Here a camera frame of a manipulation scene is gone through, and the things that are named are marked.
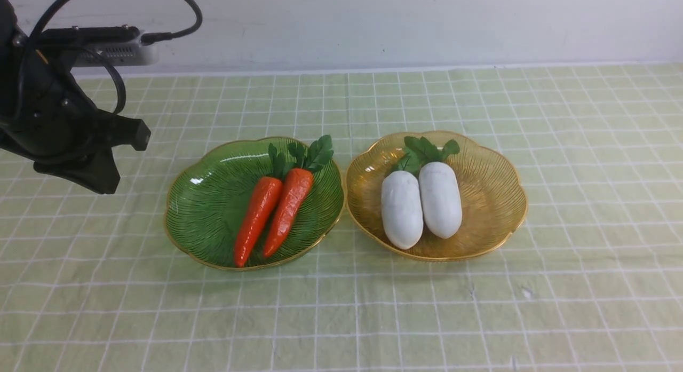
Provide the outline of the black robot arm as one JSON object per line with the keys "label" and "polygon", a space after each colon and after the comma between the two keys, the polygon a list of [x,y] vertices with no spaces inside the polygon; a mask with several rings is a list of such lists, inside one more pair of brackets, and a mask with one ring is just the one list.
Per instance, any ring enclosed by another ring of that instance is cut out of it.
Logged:
{"label": "black robot arm", "polygon": [[[2,0],[2,150],[32,161],[44,175],[63,178],[96,194],[115,194],[120,183],[113,148],[147,148],[146,122],[122,116],[126,88],[103,56],[87,49],[84,31],[75,38],[45,38],[36,43],[20,29],[14,7]],[[83,91],[71,70],[88,53],[112,77],[118,100],[102,110]]]}

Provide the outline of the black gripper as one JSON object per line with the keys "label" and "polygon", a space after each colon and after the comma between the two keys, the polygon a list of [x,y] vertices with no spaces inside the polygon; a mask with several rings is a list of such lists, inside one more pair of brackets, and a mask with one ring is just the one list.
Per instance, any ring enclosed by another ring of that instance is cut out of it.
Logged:
{"label": "black gripper", "polygon": [[[121,177],[111,148],[145,151],[151,131],[142,119],[98,111],[71,74],[78,54],[2,47],[2,150],[39,161],[38,173],[115,194]],[[100,144],[107,148],[92,153]]]}

